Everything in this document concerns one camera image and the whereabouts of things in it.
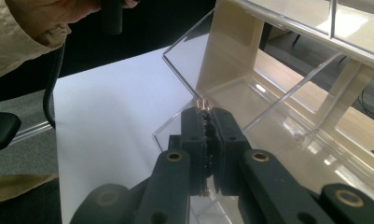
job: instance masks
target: screw hole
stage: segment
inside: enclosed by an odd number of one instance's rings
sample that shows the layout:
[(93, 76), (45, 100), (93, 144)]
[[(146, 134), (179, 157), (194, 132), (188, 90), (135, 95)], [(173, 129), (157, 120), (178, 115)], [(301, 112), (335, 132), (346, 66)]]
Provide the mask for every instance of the screw hole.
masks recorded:
[(167, 216), (164, 213), (157, 212), (152, 214), (151, 223), (152, 224), (163, 224), (167, 222)]
[(268, 161), (269, 156), (262, 152), (256, 152), (253, 154), (253, 159), (256, 161)]
[(173, 152), (166, 156), (168, 161), (181, 161), (183, 159), (183, 154), (179, 152)]
[(317, 223), (315, 218), (308, 213), (298, 213), (298, 219), (303, 224), (316, 224)]
[(116, 189), (107, 189), (97, 195), (96, 202), (100, 206), (109, 206), (115, 203), (119, 196), (119, 192)]
[(339, 201), (351, 207), (364, 206), (364, 200), (354, 192), (347, 189), (338, 189), (335, 191), (335, 195)]

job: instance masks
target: beige sleeve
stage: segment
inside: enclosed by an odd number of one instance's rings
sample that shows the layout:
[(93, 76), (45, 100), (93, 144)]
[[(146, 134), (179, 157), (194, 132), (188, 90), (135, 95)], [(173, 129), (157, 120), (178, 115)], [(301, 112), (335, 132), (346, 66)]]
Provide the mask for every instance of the beige sleeve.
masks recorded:
[(53, 175), (0, 175), (0, 202), (16, 198), (55, 178)]
[(68, 33), (67, 25), (59, 24), (42, 34), (38, 43), (24, 33), (12, 17), (5, 0), (0, 0), (0, 77), (25, 61), (58, 49)]

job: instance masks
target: white table surface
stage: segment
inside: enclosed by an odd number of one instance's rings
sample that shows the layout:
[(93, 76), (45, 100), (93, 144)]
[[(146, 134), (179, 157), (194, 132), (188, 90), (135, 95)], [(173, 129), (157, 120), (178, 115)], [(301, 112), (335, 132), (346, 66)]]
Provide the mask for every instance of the white table surface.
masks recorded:
[(151, 175), (153, 132), (191, 99), (164, 49), (63, 77), (54, 91), (62, 221), (103, 184), (132, 188)]

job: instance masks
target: transparent plastic box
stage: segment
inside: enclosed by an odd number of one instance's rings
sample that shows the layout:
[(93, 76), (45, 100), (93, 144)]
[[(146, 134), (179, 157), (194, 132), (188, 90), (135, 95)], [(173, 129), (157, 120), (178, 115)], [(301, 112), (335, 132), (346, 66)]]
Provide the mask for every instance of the transparent plastic box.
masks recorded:
[[(307, 189), (320, 193), (324, 185), (343, 183), (374, 200), (374, 119), (352, 107), (363, 90), (374, 87), (372, 50), (342, 42), (330, 35), (331, 27), (317, 31), (312, 21), (295, 16), (295, 1), (280, 1), (281, 11), (280, 3), (269, 2), (217, 1), (215, 10), (166, 50), (165, 62), (193, 98), (185, 108), (204, 97), (211, 107), (228, 110), (250, 145), (274, 154)], [(328, 18), (334, 8), (323, 4)], [(265, 22), (325, 48), (316, 55), (321, 63), (302, 75), (258, 49)], [(328, 66), (342, 62), (326, 88), (315, 83)], [(180, 133), (181, 111), (154, 138), (163, 151), (169, 135)], [(191, 223), (242, 223), (237, 197), (217, 195), (208, 184), (209, 197), (191, 200)]]

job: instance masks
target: black plastic part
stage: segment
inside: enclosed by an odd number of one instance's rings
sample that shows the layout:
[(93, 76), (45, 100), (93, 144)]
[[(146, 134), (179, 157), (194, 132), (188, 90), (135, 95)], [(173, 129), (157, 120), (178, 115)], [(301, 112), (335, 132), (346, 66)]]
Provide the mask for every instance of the black plastic part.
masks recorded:
[(241, 189), (239, 193), (238, 207), (240, 215), (242, 216), (242, 221), (245, 224), (255, 223), (255, 224), (266, 224), (268, 223), (263, 215), (259, 204), (256, 201), (251, 190), (248, 188), (246, 183), (241, 184)]
[(169, 136), (169, 145), (167, 150), (180, 150), (181, 149), (181, 135), (171, 134)]
[(269, 152), (248, 150), (244, 160), (244, 179), (268, 223), (334, 223)]
[(190, 194), (203, 195), (207, 186), (204, 119), (202, 112), (191, 107), (181, 114), (181, 149), (190, 156)]
[(244, 152), (251, 147), (230, 112), (213, 108), (212, 120), (218, 141), (213, 151), (215, 189), (221, 189), (224, 196), (238, 195), (242, 178), (239, 164)]
[(21, 126), (18, 116), (0, 112), (0, 150), (7, 147)]
[(188, 177), (189, 155), (185, 151), (162, 152), (149, 178), (134, 223), (188, 223)]
[(102, 28), (109, 35), (122, 33), (122, 2), (120, 0), (101, 0)]
[(92, 191), (78, 207), (71, 224), (130, 223), (131, 193), (123, 186), (103, 185)]
[(337, 223), (374, 224), (374, 201), (358, 189), (343, 184), (326, 185), (319, 202)]
[(306, 190), (306, 192), (309, 193), (309, 195), (314, 199), (314, 201), (318, 203), (318, 200), (320, 199), (320, 195), (310, 189), (306, 189), (306, 188), (304, 189)]

